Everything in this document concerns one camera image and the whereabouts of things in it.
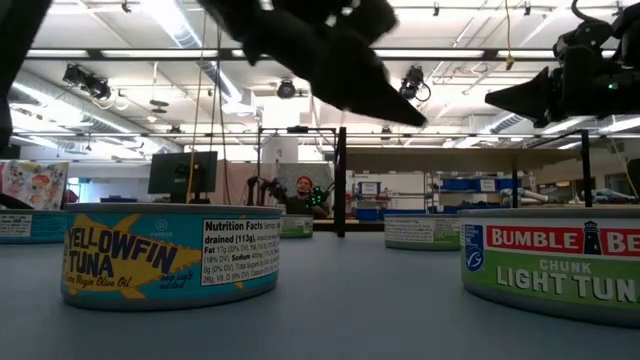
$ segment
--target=nutrition facts label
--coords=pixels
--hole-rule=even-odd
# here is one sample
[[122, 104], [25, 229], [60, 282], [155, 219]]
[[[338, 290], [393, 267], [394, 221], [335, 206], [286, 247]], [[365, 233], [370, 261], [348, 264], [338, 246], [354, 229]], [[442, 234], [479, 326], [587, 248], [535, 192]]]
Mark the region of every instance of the nutrition facts label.
[[31, 215], [0, 215], [0, 237], [14, 238], [31, 236], [31, 220]]
[[201, 285], [259, 278], [278, 270], [280, 220], [204, 220]]
[[384, 222], [385, 241], [433, 243], [433, 219], [388, 219]]

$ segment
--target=person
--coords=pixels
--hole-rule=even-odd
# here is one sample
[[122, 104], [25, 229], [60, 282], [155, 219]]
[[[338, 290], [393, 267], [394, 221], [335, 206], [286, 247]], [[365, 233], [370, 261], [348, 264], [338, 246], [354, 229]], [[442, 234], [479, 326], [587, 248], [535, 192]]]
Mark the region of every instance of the person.
[[287, 198], [287, 214], [313, 215], [314, 219], [326, 219], [329, 217], [327, 204], [307, 206], [307, 199], [311, 195], [313, 181], [308, 176], [301, 176], [296, 182], [297, 195]]

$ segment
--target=gray table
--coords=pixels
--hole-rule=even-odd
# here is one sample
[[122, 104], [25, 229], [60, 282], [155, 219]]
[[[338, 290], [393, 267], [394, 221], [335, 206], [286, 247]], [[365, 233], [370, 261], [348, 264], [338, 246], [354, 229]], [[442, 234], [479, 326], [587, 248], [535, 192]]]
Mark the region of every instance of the gray table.
[[458, 253], [382, 233], [283, 240], [276, 290], [196, 310], [64, 305], [61, 245], [0, 246], [0, 358], [631, 359], [640, 332], [532, 314], [462, 290]]

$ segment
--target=tuna can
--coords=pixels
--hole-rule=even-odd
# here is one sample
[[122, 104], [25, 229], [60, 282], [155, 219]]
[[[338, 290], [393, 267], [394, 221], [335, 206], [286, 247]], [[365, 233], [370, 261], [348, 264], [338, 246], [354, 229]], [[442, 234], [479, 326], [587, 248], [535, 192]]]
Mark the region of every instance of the tuna can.
[[182, 204], [72, 204], [65, 302], [143, 311], [246, 299], [278, 279], [280, 209]]
[[390, 249], [460, 250], [456, 215], [385, 215], [384, 244]]
[[640, 209], [473, 210], [459, 216], [467, 291], [547, 315], [640, 327]]
[[313, 237], [313, 216], [282, 215], [281, 238], [303, 239]]
[[64, 211], [0, 210], [0, 244], [63, 243]]

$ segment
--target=computer monitor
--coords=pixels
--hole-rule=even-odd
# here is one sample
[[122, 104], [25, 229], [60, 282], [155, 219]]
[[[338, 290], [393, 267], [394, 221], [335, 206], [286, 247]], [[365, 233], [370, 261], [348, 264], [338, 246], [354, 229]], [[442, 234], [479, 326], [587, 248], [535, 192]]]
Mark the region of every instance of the computer monitor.
[[[200, 199], [202, 192], [216, 191], [216, 166], [218, 153], [196, 152], [193, 154], [193, 180], [191, 193], [194, 203], [208, 203]], [[172, 203], [186, 203], [189, 188], [191, 153], [156, 154], [151, 159], [149, 194], [170, 194]]]

